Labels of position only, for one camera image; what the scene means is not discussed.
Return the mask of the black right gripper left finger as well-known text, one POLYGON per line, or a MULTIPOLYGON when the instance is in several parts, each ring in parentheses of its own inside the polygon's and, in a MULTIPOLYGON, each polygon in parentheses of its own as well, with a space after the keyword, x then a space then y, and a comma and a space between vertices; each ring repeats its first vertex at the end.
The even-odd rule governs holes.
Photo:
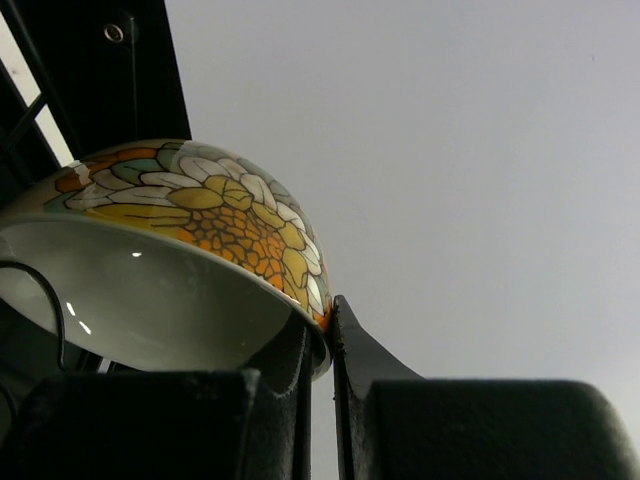
POLYGON ((5 479, 306 479, 323 333, 290 320, 234 370, 97 369, 81 353, 26 395, 1 443, 5 479))

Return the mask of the beige floral bowl back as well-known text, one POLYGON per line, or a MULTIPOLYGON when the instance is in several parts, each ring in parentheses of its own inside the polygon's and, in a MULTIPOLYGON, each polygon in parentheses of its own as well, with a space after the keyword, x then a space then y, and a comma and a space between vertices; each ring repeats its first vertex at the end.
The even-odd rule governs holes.
POLYGON ((1 297, 66 342, 142 371, 282 370, 286 331, 331 363, 311 221, 271 174, 193 140, 114 146, 1 212, 1 297))

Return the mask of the black wire dish rack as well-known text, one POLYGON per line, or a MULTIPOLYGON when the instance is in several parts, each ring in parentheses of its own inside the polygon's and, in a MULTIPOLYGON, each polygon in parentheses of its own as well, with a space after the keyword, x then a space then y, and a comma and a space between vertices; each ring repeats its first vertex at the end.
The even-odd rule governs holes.
POLYGON ((186 212, 143 176, 182 174, 196 156, 160 1, 5 1, 10 29, 52 107, 73 161, 47 158, 26 113, 3 141, 35 185, 1 214, 1 387, 24 397, 73 349, 91 346, 151 371, 191 365, 180 321, 206 261, 186 243, 186 212))

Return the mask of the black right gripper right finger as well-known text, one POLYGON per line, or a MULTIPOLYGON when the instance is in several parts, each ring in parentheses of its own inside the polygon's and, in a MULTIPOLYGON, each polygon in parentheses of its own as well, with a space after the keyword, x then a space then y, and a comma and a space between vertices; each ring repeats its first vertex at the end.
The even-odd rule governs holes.
POLYGON ((556 379, 427 379, 333 307, 343 479, 635 479, 639 457, 594 386, 556 379))

